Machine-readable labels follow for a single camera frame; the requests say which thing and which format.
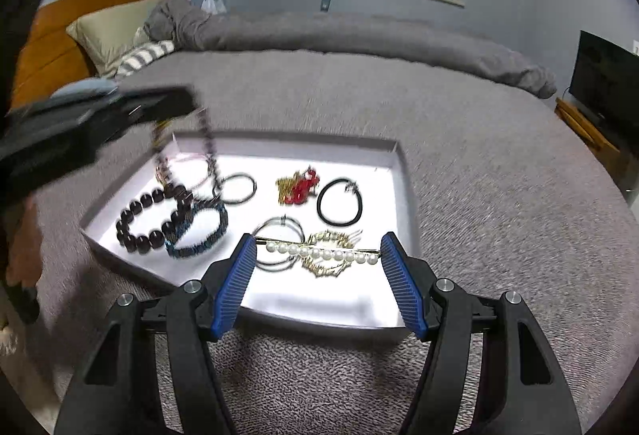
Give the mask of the black flat monitor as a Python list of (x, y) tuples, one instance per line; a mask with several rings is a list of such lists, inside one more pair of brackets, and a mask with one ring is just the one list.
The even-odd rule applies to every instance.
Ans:
[(569, 93), (638, 155), (638, 57), (581, 30)]

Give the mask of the olive green pillow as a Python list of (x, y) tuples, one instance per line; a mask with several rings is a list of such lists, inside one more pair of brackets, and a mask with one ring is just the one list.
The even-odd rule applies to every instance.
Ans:
[(138, 0), (85, 14), (66, 33), (88, 54), (99, 76), (111, 77), (121, 58), (151, 39), (144, 24), (162, 0)]

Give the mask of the dark ring bangle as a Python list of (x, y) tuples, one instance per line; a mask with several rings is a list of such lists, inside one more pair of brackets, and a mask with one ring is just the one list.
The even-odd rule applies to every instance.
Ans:
[(214, 196), (225, 206), (238, 206), (252, 200), (257, 189), (257, 181), (253, 176), (236, 172), (219, 180)]

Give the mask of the white plastic bag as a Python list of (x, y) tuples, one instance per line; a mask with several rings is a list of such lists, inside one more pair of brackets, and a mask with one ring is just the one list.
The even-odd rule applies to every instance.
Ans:
[(208, 14), (226, 14), (228, 12), (224, 0), (202, 0), (200, 8)]

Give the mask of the thin silver hoop bangle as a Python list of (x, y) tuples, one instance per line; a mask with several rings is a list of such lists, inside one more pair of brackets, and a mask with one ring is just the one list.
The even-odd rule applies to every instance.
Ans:
[[(297, 237), (296, 240), (278, 239), (269, 237), (260, 237), (260, 234), (265, 229), (272, 229), (272, 227), (280, 227), (281, 229), (289, 229)], [(252, 236), (257, 240), (258, 244), (263, 246), (269, 253), (277, 253), (282, 255), (283, 259), (273, 261), (260, 261), (256, 262), (256, 266), (259, 270), (266, 273), (282, 273), (290, 270), (292, 266), (299, 260), (299, 249), (290, 248), (293, 244), (304, 244), (306, 242), (306, 234), (304, 234), (301, 223), (288, 216), (274, 217), (266, 220), (257, 229), (252, 232)]]

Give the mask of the shallow white cardboard tray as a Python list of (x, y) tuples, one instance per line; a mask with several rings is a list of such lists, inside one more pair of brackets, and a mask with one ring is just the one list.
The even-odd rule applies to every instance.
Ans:
[(262, 238), (242, 313), (297, 330), (405, 335), (381, 264), (385, 233), (419, 252), (416, 205), (404, 153), (394, 140), (309, 133), (221, 132), (216, 148), (228, 232), (208, 251), (175, 259), (163, 248), (129, 251), (121, 211), (158, 182), (152, 156), (126, 167), (81, 219), (103, 262), (145, 283), (174, 287), (228, 258), (239, 238)]

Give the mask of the striped grey white pillow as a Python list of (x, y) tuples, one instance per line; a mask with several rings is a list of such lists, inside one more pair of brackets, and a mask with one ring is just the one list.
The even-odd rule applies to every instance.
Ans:
[(143, 67), (175, 52), (175, 43), (172, 40), (161, 42), (149, 42), (134, 48), (121, 58), (116, 76), (124, 78), (131, 76)]

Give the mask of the wooden tv stand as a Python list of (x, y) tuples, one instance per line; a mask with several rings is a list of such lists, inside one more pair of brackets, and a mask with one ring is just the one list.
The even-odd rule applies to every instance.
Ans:
[(557, 98), (554, 113), (596, 156), (616, 156), (621, 153), (577, 107), (568, 101)]

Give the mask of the light blue sheet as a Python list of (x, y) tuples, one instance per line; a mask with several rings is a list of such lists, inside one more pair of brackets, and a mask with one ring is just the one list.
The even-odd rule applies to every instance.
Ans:
[(74, 81), (52, 93), (52, 98), (77, 95), (85, 92), (111, 92), (118, 88), (118, 84), (109, 78), (90, 77)]

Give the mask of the rolled grey duvet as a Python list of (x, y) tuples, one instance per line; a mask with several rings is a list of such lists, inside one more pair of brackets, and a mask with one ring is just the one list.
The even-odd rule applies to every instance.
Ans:
[(426, 21), (331, 12), (209, 14), (188, 0), (160, 0), (143, 29), (154, 42), (171, 40), (186, 51), (273, 49), (377, 55), (467, 73), (540, 99), (557, 92), (554, 74), (522, 53)]

